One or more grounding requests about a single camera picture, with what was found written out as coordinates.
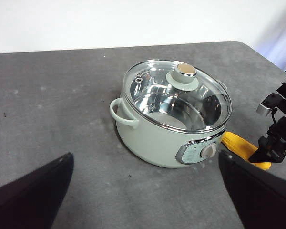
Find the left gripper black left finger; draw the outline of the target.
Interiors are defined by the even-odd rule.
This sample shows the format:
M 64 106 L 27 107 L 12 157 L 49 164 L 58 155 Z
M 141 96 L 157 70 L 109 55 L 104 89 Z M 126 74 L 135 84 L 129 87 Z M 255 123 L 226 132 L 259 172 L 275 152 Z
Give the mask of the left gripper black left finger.
M 67 193 L 74 168 L 68 152 L 0 187 L 0 229 L 49 229 Z

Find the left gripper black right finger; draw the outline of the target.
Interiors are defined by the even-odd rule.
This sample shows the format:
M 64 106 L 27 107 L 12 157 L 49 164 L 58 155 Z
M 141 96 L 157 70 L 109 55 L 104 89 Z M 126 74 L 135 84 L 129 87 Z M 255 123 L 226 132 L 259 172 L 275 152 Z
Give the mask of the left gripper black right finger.
M 286 180 L 222 150 L 219 169 L 246 229 L 286 229 Z

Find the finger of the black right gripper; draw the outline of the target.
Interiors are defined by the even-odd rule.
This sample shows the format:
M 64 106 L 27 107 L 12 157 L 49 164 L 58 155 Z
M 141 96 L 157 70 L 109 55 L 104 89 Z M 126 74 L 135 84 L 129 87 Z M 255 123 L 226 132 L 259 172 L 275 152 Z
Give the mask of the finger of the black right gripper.
M 272 162 L 272 156 L 269 154 L 269 150 L 263 146 L 260 146 L 250 157 L 251 163 L 265 163 Z

